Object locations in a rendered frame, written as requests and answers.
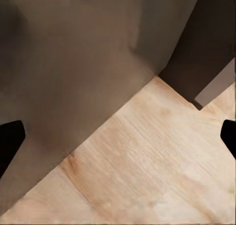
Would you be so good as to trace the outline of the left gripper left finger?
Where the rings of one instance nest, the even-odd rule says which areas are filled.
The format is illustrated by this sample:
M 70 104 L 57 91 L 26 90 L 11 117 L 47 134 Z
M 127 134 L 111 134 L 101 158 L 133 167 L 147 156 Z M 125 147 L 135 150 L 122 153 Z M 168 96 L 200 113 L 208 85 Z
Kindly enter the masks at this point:
M 25 139 L 22 120 L 0 125 L 0 179 Z

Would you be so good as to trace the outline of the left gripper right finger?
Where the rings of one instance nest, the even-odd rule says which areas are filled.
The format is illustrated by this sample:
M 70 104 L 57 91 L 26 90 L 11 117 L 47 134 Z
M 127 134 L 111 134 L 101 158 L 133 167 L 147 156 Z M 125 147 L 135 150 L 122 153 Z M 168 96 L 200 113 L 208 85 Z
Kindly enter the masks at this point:
M 220 137 L 236 159 L 236 122 L 224 120 Z

